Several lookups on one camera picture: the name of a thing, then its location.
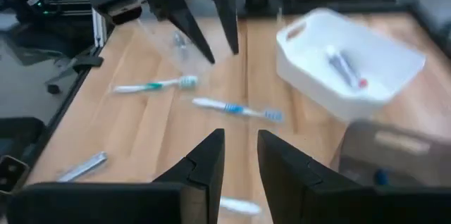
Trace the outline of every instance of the silver metal piece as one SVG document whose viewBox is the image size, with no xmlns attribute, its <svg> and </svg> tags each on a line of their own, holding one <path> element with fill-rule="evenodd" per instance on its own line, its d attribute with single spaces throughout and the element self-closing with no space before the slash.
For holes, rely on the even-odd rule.
<svg viewBox="0 0 451 224">
<path fill-rule="evenodd" d="M 61 16 L 84 16 L 84 15 L 92 15 L 92 12 L 89 10 L 86 11 L 78 11 L 78 12 L 67 12 L 61 13 Z"/>
<path fill-rule="evenodd" d="M 105 18 L 96 12 L 97 34 L 100 36 L 99 46 L 103 47 L 106 43 L 106 23 Z"/>
<path fill-rule="evenodd" d="M 91 14 L 91 10 L 71 10 L 71 11 L 66 11 L 63 14 L 66 15 L 87 15 L 87 14 Z"/>
<path fill-rule="evenodd" d="M 97 28 L 97 12 L 92 8 L 92 29 L 94 30 L 94 45 L 99 47 L 99 33 Z"/>
<path fill-rule="evenodd" d="M 85 5 L 85 4 L 91 4 L 89 0 L 58 0 L 58 1 L 46 1 L 46 4 L 48 5 Z"/>
<path fill-rule="evenodd" d="M 67 173 L 62 175 L 57 181 L 58 182 L 70 182 L 79 178 L 80 176 L 90 172 L 91 170 L 99 167 L 102 163 L 107 160 L 106 152 L 101 151 L 100 153 L 94 155 L 89 160 L 84 163 L 70 169 Z"/>
</svg>

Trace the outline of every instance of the metal frame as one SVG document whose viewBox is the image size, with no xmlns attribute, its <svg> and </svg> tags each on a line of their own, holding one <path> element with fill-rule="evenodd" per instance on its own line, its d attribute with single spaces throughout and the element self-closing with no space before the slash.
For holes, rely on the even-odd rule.
<svg viewBox="0 0 451 224">
<path fill-rule="evenodd" d="M 89 0 L 67 0 L 67 1 L 58 1 L 56 5 L 62 6 L 62 5 L 69 5 L 69 6 L 77 6 L 80 5 L 81 8 L 84 8 L 86 5 L 90 7 L 90 10 L 80 10 L 80 11 L 67 11 L 65 13 L 62 13 L 61 16 L 84 16 L 84 15 L 90 15 L 92 16 L 92 30 L 93 30 L 93 37 L 94 37 L 94 47 L 95 48 L 102 48 L 106 40 L 108 39 L 107 35 L 107 26 L 105 18 L 103 18 L 99 13 L 97 13 L 89 3 Z M 45 82 L 45 85 L 50 85 L 54 83 L 57 80 L 60 80 L 64 77 L 68 77 L 69 75 L 72 75 L 73 73 L 73 66 L 78 62 L 78 57 L 72 58 L 67 65 L 65 65 L 57 75 L 53 76 L 51 79 L 48 79 Z"/>
<path fill-rule="evenodd" d="M 268 6 L 266 8 L 260 8 L 258 11 L 246 11 L 245 9 L 238 10 L 238 17 L 243 19 L 276 17 L 280 11 L 280 5 L 282 5 L 283 15 L 300 15 L 318 7 L 330 8 L 339 13 L 408 13 L 425 30 L 435 45 L 437 45 L 446 56 L 451 58 L 451 46 L 447 44 L 445 37 L 440 35 L 439 30 L 431 24 L 430 18 L 420 9 L 415 0 L 268 0 L 267 4 Z M 90 56 L 98 56 L 100 51 L 100 46 L 95 47 Z M 37 147 L 39 147 L 41 151 L 35 152 L 36 154 L 29 163 L 30 167 L 33 167 L 36 163 L 39 155 L 50 140 L 52 134 L 72 103 L 72 100 L 75 98 L 75 95 L 85 81 L 89 71 L 90 69 L 79 72 L 76 81 L 74 81 L 66 99 L 61 104 L 60 109 L 40 137 Z"/>
</svg>

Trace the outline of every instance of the toothbrush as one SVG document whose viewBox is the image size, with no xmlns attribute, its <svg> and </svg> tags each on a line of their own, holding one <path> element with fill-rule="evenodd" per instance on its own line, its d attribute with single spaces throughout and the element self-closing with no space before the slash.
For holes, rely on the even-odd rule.
<svg viewBox="0 0 451 224">
<path fill-rule="evenodd" d="M 178 79 L 150 82 L 143 85 L 117 86 L 113 89 L 115 93 L 135 93 L 141 91 L 158 90 L 167 86 L 178 85 L 180 88 L 188 89 L 196 87 L 197 76 L 187 75 Z"/>
<path fill-rule="evenodd" d="M 219 206 L 228 209 L 229 211 L 234 211 L 251 216 L 259 214 L 261 212 L 260 206 L 255 203 L 244 200 L 231 199 L 227 197 L 221 197 Z"/>
<path fill-rule="evenodd" d="M 262 112 L 253 111 L 246 106 L 238 104 L 228 104 L 222 101 L 216 101 L 208 98 L 194 98 L 192 103 L 206 108 L 215 108 L 231 114 L 240 114 L 245 116 L 254 116 L 258 118 L 266 118 L 272 122 L 283 122 L 283 113 L 277 110 L 265 109 Z"/>
</svg>

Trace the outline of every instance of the floor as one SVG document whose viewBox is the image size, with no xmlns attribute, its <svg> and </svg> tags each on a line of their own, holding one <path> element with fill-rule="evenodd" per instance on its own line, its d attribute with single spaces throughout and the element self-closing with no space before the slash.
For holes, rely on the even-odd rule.
<svg viewBox="0 0 451 224">
<path fill-rule="evenodd" d="M 451 0 L 420 0 L 436 24 L 451 20 Z M 0 30 L 15 24 L 11 13 L 0 13 Z M 58 82 L 60 95 L 50 95 L 44 85 L 57 71 L 51 60 L 23 67 L 13 52 L 0 42 L 0 117 L 34 116 L 48 123 L 65 98 L 75 74 Z"/>
</svg>

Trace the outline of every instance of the toothbrush bristles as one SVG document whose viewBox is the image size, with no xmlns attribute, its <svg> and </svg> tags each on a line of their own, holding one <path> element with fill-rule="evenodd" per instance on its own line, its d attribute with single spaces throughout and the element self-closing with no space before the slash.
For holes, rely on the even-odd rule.
<svg viewBox="0 0 451 224">
<path fill-rule="evenodd" d="M 192 76 L 192 75 L 188 75 L 188 76 L 182 76 L 179 79 L 178 85 L 181 88 L 193 88 L 197 86 L 197 76 Z"/>
<path fill-rule="evenodd" d="M 243 111 L 243 107 L 238 104 L 226 104 L 224 111 L 233 114 L 240 114 Z"/>
<path fill-rule="evenodd" d="M 264 111 L 264 117 L 276 123 L 281 123 L 284 119 L 284 115 L 281 111 L 271 109 L 266 109 Z"/>
</svg>

